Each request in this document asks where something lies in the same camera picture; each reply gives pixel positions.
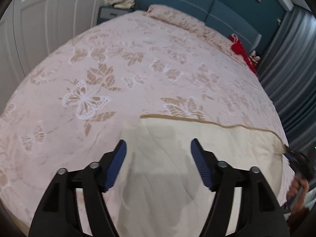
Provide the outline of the person's right hand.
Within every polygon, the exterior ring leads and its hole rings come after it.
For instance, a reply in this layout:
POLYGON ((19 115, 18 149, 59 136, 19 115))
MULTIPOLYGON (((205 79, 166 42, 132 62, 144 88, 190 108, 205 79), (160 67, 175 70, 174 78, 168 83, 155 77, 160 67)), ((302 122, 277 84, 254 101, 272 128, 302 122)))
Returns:
POLYGON ((291 206, 289 206, 291 214, 305 210, 304 200, 308 191, 308 181, 295 175, 287 192, 287 205, 292 201, 291 206))

